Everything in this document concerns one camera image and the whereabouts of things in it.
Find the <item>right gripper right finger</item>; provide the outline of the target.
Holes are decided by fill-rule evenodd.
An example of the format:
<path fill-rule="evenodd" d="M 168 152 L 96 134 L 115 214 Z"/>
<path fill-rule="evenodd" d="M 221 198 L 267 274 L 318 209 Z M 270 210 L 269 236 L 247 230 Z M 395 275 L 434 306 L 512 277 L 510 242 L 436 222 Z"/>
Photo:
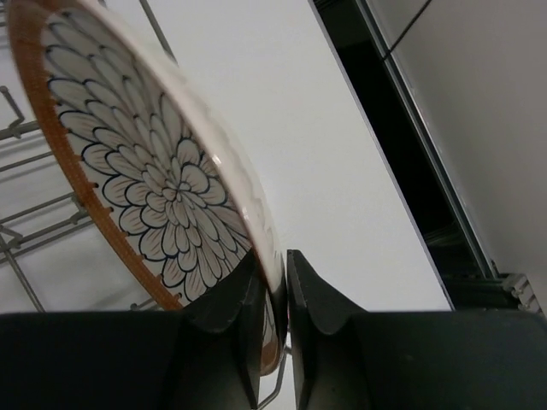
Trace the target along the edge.
<path fill-rule="evenodd" d="M 543 409 L 546 322 L 522 311 L 370 313 L 287 253 L 299 409 Z"/>

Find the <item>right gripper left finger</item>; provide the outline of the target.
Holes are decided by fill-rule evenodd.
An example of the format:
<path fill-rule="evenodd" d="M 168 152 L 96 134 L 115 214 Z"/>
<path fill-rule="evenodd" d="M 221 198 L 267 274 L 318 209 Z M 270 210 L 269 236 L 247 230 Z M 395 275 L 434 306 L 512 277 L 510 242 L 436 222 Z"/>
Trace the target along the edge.
<path fill-rule="evenodd" d="M 265 289 L 253 253 L 177 311 L 1 318 L 4 409 L 254 409 Z"/>

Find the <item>floral plate brown rim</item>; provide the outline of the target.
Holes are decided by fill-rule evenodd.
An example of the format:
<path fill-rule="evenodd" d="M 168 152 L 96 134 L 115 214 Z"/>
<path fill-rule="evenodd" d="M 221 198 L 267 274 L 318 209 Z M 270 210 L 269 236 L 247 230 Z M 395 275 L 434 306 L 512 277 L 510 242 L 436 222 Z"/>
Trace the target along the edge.
<path fill-rule="evenodd" d="M 9 46 L 61 170 L 131 274 L 166 310 L 256 258 L 261 372 L 286 338 L 285 266 L 238 138 L 158 44 L 97 1 L 10 1 Z"/>

